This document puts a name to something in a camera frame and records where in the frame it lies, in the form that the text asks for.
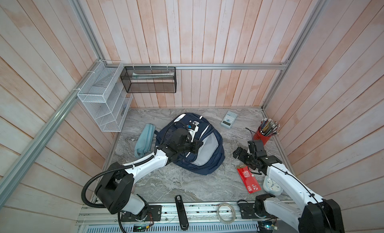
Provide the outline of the red booklet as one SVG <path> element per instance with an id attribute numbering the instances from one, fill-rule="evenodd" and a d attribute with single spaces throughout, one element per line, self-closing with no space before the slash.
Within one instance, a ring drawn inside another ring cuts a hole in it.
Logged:
<path id="1" fill-rule="evenodd" d="M 254 174 L 245 165 L 237 166 L 238 174 L 243 181 L 249 194 L 253 194 L 262 190 Z"/>

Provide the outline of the navy blue student backpack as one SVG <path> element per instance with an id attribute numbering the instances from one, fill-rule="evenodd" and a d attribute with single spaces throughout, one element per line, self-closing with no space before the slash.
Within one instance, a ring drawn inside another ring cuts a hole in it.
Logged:
<path id="1" fill-rule="evenodd" d="M 195 113 L 183 113 L 170 122 L 161 131 L 156 131 L 156 146 L 166 143 L 178 128 L 188 130 L 187 125 L 190 121 L 199 122 L 199 130 L 194 139 L 202 141 L 204 144 L 197 154 L 189 153 L 187 157 L 177 161 L 169 161 L 174 164 L 200 175 L 213 173 L 223 163 L 225 151 L 223 147 L 223 138 L 220 133 L 203 116 Z"/>

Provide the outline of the light blue pencil case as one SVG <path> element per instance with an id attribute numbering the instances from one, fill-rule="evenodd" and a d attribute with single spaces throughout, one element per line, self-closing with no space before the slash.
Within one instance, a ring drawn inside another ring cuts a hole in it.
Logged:
<path id="1" fill-rule="evenodd" d="M 151 152 L 156 127 L 153 124 L 146 124 L 135 145 L 135 157 L 142 158 Z"/>

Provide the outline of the light green calculator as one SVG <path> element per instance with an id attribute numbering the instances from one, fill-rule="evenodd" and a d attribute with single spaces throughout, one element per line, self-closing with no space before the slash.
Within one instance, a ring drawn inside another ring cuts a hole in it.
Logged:
<path id="1" fill-rule="evenodd" d="M 231 111 L 228 111 L 224 118 L 221 121 L 221 126 L 230 129 L 237 118 L 237 114 Z"/>

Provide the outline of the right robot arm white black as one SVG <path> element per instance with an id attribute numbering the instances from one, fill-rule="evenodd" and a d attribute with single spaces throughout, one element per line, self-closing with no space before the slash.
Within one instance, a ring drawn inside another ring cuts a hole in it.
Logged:
<path id="1" fill-rule="evenodd" d="M 299 233 L 343 233 L 345 231 L 340 206 L 326 200 L 306 187 L 274 155 L 268 155 L 261 140 L 248 142 L 248 149 L 238 147 L 233 157 L 251 169 L 273 180 L 296 203 L 292 207 L 265 193 L 255 198 L 254 211 L 267 221 L 280 219 Z"/>

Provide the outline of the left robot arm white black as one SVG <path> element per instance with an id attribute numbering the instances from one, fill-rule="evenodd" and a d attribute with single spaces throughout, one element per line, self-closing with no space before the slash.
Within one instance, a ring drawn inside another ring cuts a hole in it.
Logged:
<path id="1" fill-rule="evenodd" d="M 155 147 L 155 151 L 141 160 L 120 165 L 116 163 L 108 170 L 92 177 L 83 187 L 81 199 L 92 208 L 106 208 L 121 218 L 121 213 L 130 213 L 138 221 L 147 218 L 148 203 L 139 195 L 131 193 L 133 186 L 141 178 L 162 168 L 171 162 L 181 159 L 188 153 L 198 153 L 203 142 L 195 138 L 199 127 L 195 123 L 183 125 L 176 129 L 168 142 Z M 96 187 L 96 195 L 101 204 L 90 202 L 86 197 L 88 187 L 97 179 L 101 179 Z"/>

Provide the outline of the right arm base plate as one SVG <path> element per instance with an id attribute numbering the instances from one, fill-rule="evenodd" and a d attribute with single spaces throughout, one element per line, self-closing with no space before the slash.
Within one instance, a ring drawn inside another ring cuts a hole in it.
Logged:
<path id="1" fill-rule="evenodd" d="M 266 216 L 259 216 L 255 212 L 255 208 L 253 203 L 248 203 L 246 201 L 239 201 L 237 205 L 240 209 L 241 218 L 244 220 L 249 219 L 266 219 Z"/>

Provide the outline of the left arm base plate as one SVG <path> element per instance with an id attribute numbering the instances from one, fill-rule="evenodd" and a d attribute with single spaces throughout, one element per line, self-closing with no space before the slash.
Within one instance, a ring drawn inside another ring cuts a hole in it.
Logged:
<path id="1" fill-rule="evenodd" d="M 147 214 L 145 217 L 138 217 L 132 213 L 121 214 L 122 222 L 134 222 L 134 223 L 144 223 L 153 220 L 154 222 L 159 222 L 162 216 L 162 206 L 161 205 L 149 205 L 147 208 Z"/>

